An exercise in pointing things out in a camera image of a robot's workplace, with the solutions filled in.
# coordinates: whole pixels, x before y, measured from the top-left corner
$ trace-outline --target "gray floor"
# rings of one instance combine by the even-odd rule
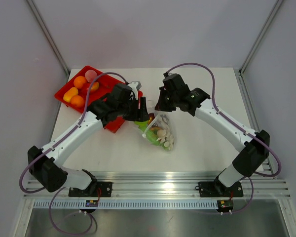
[[[53,210],[55,222],[74,210]],[[97,237],[288,237],[277,201],[254,201],[242,213],[220,216],[201,210],[96,210]],[[59,228],[78,233],[89,225],[89,218],[72,216]],[[47,209],[34,209],[26,237],[61,237],[51,227]]]

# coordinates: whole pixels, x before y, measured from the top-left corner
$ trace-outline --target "black mounting plate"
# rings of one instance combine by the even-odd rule
[[[227,188],[223,195],[219,195],[214,187],[214,181],[204,181],[199,182],[198,186],[195,187],[199,191],[201,198],[229,198],[232,196],[234,198],[243,197],[242,186],[240,182],[234,183],[230,188]]]
[[[95,191],[89,195],[88,197],[98,197],[97,190],[101,189],[101,197],[102,198],[110,198],[112,194],[112,182],[97,182],[97,186]],[[74,198],[86,197],[85,193],[82,192],[80,189],[70,188],[68,196]]]

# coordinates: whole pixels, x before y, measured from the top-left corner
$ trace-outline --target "plastic bag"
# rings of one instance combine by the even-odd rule
[[[154,110],[154,106],[147,108],[149,120],[134,122],[142,132],[142,136],[155,146],[161,146],[166,151],[173,150],[175,136],[171,128],[169,117],[165,112]]]

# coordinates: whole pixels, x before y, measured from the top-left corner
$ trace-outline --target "red plastic bin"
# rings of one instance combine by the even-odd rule
[[[94,70],[98,75],[100,75],[102,72],[100,72],[99,70],[96,70],[95,68],[92,68],[90,66],[85,66],[84,68],[81,69],[80,72],[78,72],[69,82],[67,82],[59,91],[56,92],[55,94],[55,98],[57,100],[60,100],[61,102],[63,102],[64,104],[66,104],[69,107],[72,107],[74,110],[77,110],[78,112],[82,113],[84,106],[81,108],[77,108],[72,106],[72,104],[64,101],[63,97],[64,94],[72,87],[74,87],[74,79],[78,76],[84,76],[84,74],[88,71],[88,70]],[[91,104],[92,101],[95,101],[97,99],[99,99],[100,97],[102,97],[103,95],[105,95],[106,93],[110,93],[113,90],[113,87],[117,84],[117,83],[124,83],[120,80],[117,80],[109,75],[104,75],[102,77],[100,77],[98,80],[99,82],[99,88],[93,92],[90,93],[89,95],[89,101],[88,101],[88,105]],[[84,101],[86,99],[86,94],[84,93],[80,93],[79,91],[79,95],[83,97]],[[143,93],[141,91],[138,92],[138,96],[141,97],[143,95]],[[116,133],[118,131],[118,129],[123,125],[123,123],[125,122],[125,120],[122,117],[118,117],[115,121],[113,122],[109,122],[104,128],[111,131],[112,133]]]

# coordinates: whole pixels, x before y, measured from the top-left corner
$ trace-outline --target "gray wall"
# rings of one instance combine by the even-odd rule
[[[65,75],[24,0],[0,0],[0,237],[11,233],[27,150],[47,142]]]
[[[239,68],[276,0],[36,0],[71,68]]]
[[[245,72],[258,122],[271,135],[296,206],[296,0],[287,0]]]

